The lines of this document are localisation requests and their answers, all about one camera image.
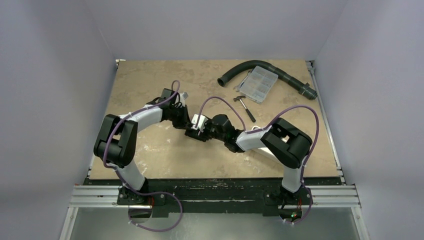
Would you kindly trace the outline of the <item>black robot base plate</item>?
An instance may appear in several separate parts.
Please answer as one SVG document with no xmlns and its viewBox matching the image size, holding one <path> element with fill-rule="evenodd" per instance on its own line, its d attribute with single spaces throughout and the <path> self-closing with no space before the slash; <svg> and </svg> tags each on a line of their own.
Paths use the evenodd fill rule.
<svg viewBox="0 0 424 240">
<path fill-rule="evenodd" d="M 147 208 L 155 218 L 166 218 L 170 213 L 205 214 L 261 214 L 264 217 L 283 217 L 296 220 L 302 211 L 317 199 L 312 189 L 337 189 L 342 185 L 338 177 L 308 177 L 306 187 L 298 193 L 283 193 L 281 178 L 163 178 L 148 180 L 148 192 L 141 196 L 123 187 L 118 179 L 94 180 L 86 178 L 84 186 L 94 190 L 99 199 L 111 197 L 115 206 Z"/>
</svg>

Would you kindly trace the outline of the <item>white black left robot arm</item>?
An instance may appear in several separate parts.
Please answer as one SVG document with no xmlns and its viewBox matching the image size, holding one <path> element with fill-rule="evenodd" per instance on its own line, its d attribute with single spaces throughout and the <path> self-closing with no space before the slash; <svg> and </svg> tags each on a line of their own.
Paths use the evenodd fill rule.
<svg viewBox="0 0 424 240">
<path fill-rule="evenodd" d="M 186 92 L 165 88 L 161 96 L 142 108 L 122 115 L 108 114 L 103 119 L 93 154 L 102 160 L 105 168 L 114 170 L 123 186 L 130 190 L 130 199 L 138 205 L 148 201 L 149 184 L 134 161 L 137 135 L 162 121 L 171 121 L 177 129 L 189 127 L 187 97 Z"/>
</svg>

